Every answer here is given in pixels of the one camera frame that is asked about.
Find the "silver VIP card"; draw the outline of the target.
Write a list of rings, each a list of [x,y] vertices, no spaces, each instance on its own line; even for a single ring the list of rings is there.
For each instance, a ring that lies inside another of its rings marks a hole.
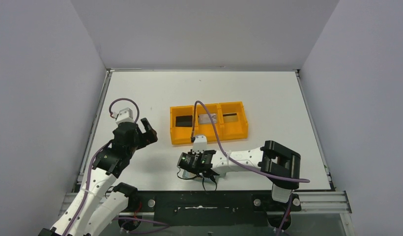
[[[213,123],[217,123],[217,114],[216,113],[211,113],[210,114]],[[208,114],[199,114],[198,115],[198,122],[199,124],[211,124],[211,119]]]

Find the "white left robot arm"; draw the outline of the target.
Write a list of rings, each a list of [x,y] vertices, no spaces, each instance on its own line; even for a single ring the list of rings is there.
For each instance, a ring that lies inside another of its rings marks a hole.
[[[100,233],[122,210],[137,189],[126,183],[114,187],[115,196],[108,204],[100,205],[107,190],[129,165],[134,153],[157,142],[157,132],[147,118],[141,122],[144,131],[134,122],[120,122],[113,131],[114,137],[92,157],[85,182],[65,213],[41,236],[91,236]]]

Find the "green card holder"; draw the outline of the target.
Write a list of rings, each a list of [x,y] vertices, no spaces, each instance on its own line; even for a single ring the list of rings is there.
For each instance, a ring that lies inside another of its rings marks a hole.
[[[219,178],[224,178],[227,174],[221,174],[218,176],[213,176],[215,180]],[[196,174],[190,173],[188,171],[183,171],[183,173],[178,174],[178,177],[184,180],[202,180],[202,177],[197,176]]]

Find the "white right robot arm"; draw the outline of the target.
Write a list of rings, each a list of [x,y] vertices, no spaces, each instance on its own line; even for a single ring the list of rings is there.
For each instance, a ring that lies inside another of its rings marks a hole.
[[[272,182],[272,200],[288,203],[300,183],[308,180],[300,178],[299,153],[276,142],[265,141],[264,145],[244,151],[208,150],[206,142],[194,142],[189,152],[183,152],[177,166],[194,178],[217,179],[233,172],[253,172]]]

